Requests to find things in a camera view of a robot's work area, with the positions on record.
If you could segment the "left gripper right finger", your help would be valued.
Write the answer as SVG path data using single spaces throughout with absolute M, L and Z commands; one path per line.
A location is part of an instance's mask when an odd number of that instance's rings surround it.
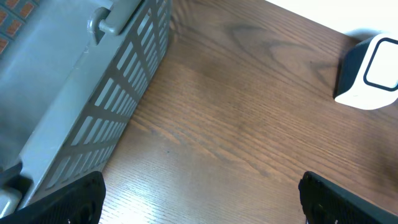
M 312 171 L 304 173 L 298 189 L 308 224 L 397 223 L 397 215 L 365 201 Z

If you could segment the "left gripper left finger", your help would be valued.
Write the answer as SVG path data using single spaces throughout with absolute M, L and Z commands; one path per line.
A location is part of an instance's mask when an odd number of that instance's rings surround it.
M 4 218 L 1 224 L 98 224 L 106 195 L 94 171 Z

